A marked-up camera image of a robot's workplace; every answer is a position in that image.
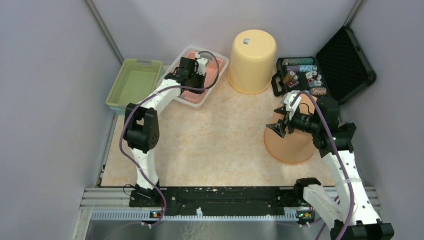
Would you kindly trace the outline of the pink plastic basket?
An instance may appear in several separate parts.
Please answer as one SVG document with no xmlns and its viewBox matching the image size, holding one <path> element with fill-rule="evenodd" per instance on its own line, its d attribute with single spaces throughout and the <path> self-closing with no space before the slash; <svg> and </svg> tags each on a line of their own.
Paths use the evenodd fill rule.
<svg viewBox="0 0 424 240">
<path fill-rule="evenodd" d="M 229 59 L 223 55 L 217 54 L 216 52 L 212 53 L 217 58 L 219 64 L 219 80 L 229 64 Z M 201 53 L 201 56 L 209 60 L 206 66 L 207 75 L 204 83 L 204 86 L 206 88 L 214 83 L 218 74 L 218 65 L 213 56 L 211 56 L 209 53 Z M 182 95 L 175 99 L 175 101 L 190 106 L 191 108 L 199 109 L 208 99 L 213 89 L 214 88 L 206 90 L 203 94 L 194 94 L 192 92 L 189 92 L 188 90 L 185 90 Z"/>
</svg>

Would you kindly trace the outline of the orange capybara bucket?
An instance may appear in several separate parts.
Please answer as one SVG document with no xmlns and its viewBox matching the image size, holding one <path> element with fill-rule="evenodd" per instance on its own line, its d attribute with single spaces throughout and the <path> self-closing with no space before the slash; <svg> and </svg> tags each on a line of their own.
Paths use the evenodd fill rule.
<svg viewBox="0 0 424 240">
<path fill-rule="evenodd" d="M 310 133 L 295 130 L 281 138 L 273 130 L 264 131 L 264 144 L 268 152 L 277 160 L 288 165 L 299 165 L 308 161 L 316 152 Z"/>
</svg>

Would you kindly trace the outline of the yellow capybara bucket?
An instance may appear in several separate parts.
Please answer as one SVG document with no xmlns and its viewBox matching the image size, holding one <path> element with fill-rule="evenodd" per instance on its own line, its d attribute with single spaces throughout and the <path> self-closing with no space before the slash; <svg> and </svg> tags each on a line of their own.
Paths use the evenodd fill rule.
<svg viewBox="0 0 424 240">
<path fill-rule="evenodd" d="M 233 41 L 228 79 L 231 86 L 244 94 L 258 94 L 271 84 L 277 43 L 266 31 L 250 29 Z"/>
</svg>

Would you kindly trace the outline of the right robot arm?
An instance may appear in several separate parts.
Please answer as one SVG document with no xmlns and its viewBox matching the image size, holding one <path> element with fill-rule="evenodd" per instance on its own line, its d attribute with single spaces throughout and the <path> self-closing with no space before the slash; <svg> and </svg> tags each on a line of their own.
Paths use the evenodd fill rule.
<svg viewBox="0 0 424 240">
<path fill-rule="evenodd" d="M 293 200 L 311 205 L 330 230 L 332 240 L 391 240 L 395 231 L 373 207 L 357 170 L 353 136 L 354 123 L 340 125 L 340 106 L 335 99 L 312 100 L 313 113 L 302 113 L 304 95 L 288 94 L 275 113 L 283 118 L 267 128 L 281 138 L 296 130 L 312 135 L 313 145 L 330 170 L 337 200 L 333 200 L 315 178 L 297 180 Z"/>
</svg>

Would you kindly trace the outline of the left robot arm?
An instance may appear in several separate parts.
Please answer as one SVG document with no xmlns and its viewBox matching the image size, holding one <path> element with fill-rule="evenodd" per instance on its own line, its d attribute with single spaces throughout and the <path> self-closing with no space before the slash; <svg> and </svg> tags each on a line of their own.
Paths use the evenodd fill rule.
<svg viewBox="0 0 424 240">
<path fill-rule="evenodd" d="M 160 139 L 159 115 L 185 91 L 205 92 L 208 60 L 197 55 L 183 57 L 174 72 L 168 73 L 159 87 L 138 104 L 126 107 L 124 129 L 120 141 L 126 141 L 133 154 L 130 160 L 137 169 L 134 194 L 149 207 L 160 202 L 159 177 L 155 168 L 154 148 Z"/>
</svg>

